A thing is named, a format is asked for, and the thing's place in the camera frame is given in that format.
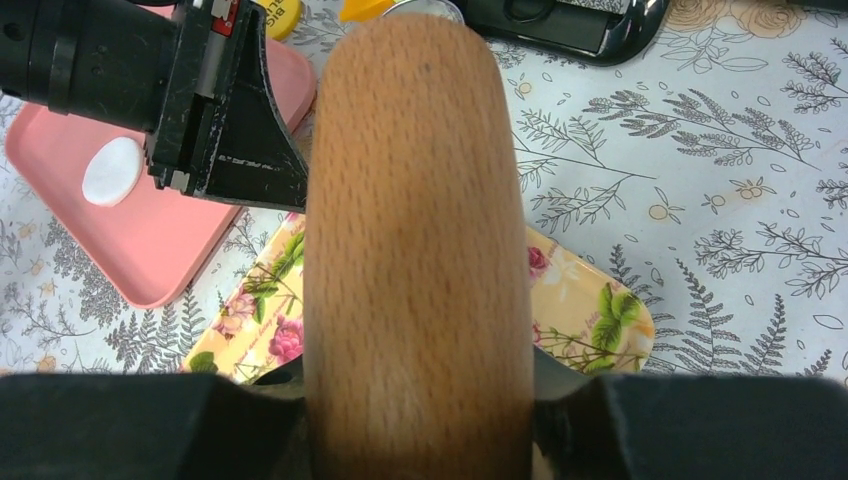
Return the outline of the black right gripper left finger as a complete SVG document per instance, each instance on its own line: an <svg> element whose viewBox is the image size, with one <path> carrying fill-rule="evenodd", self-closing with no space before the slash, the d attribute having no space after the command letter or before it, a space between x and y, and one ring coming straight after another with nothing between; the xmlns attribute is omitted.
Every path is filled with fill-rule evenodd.
<svg viewBox="0 0 848 480"><path fill-rule="evenodd" d="M16 374L1 380L5 479L308 479L290 385L216 374Z"/></svg>

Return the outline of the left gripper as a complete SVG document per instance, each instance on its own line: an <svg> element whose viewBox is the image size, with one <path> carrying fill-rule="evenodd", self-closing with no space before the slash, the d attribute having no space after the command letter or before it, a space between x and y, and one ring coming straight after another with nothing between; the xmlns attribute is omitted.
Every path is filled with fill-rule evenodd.
<svg viewBox="0 0 848 480"><path fill-rule="evenodd" d="M46 103L144 132L158 188L232 205L305 210L308 168L272 92L265 10L178 1L46 5Z"/></svg>

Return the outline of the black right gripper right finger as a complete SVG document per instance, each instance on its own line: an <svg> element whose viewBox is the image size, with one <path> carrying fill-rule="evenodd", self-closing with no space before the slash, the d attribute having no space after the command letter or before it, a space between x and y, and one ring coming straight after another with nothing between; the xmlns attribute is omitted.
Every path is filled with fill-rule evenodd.
<svg viewBox="0 0 848 480"><path fill-rule="evenodd" d="M556 479L843 479L847 391L821 377L606 373L534 355Z"/></svg>

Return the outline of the floral yellow tray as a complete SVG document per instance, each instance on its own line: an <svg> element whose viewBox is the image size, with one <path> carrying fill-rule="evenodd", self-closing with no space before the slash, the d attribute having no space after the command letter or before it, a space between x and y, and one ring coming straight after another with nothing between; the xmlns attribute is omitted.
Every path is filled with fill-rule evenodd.
<svg viewBox="0 0 848 480"><path fill-rule="evenodd" d="M254 383L302 354L305 226L287 215L182 370ZM555 241L533 229L526 238L535 345L580 373L641 370L655 339L647 306Z"/></svg>

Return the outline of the wooden double-ended rolling pin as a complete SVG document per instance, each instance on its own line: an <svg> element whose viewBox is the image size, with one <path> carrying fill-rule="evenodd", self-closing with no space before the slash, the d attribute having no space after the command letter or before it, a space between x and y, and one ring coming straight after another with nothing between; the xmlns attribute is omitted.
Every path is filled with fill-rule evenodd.
<svg viewBox="0 0 848 480"><path fill-rule="evenodd" d="M304 352L319 479L527 479L529 265L497 63L469 28L378 18L316 104Z"/></svg>

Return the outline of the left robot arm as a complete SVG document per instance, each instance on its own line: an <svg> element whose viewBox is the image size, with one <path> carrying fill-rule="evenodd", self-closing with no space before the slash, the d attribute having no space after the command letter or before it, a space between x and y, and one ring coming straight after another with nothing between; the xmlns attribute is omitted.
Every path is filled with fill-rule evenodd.
<svg viewBox="0 0 848 480"><path fill-rule="evenodd" d="M1 89L141 132L158 189L303 212L308 167L272 91L253 1L5 1Z"/></svg>

